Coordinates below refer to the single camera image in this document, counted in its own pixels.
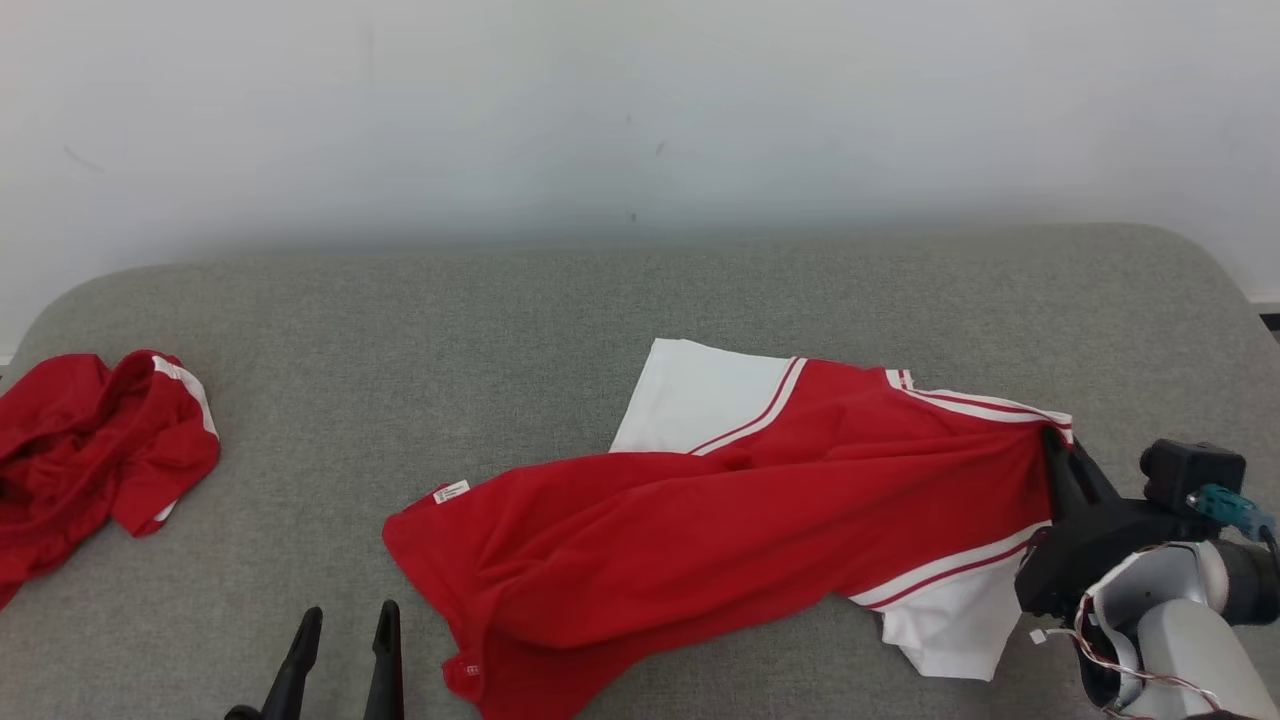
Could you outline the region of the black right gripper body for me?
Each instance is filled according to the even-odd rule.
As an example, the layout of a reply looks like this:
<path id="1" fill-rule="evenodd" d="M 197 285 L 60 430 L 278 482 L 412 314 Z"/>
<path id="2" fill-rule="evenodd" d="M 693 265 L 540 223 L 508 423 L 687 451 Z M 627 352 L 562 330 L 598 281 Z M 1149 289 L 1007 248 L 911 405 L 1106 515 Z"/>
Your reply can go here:
<path id="1" fill-rule="evenodd" d="M 1129 555 L 1216 537 L 1215 520 L 1174 512 L 1148 500 L 1120 498 L 1076 509 L 1030 538 L 1015 578 L 1018 602 L 1036 616 L 1065 618 L 1088 587 Z"/>

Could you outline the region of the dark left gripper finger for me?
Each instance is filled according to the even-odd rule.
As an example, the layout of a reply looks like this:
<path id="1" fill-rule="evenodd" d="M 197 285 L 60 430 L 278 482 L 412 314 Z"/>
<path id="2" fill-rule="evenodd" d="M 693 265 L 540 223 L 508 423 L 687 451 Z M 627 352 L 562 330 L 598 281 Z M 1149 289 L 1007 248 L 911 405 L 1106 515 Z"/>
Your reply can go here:
<path id="1" fill-rule="evenodd" d="M 260 708 L 261 719 L 300 719 L 307 675 L 317 657 L 323 610 L 307 609 Z"/>
<path id="2" fill-rule="evenodd" d="M 401 609 L 394 600 L 381 605 L 372 652 L 375 662 L 364 720 L 404 719 Z"/>

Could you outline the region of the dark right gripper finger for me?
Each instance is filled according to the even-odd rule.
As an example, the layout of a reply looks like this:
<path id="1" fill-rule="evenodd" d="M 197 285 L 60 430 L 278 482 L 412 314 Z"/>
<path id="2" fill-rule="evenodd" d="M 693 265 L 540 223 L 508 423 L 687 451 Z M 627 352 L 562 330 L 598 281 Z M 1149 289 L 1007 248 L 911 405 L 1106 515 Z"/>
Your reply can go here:
<path id="1" fill-rule="evenodd" d="M 1080 441 L 1066 442 L 1059 429 L 1041 432 L 1052 521 L 1066 521 L 1088 509 L 1123 497 Z"/>

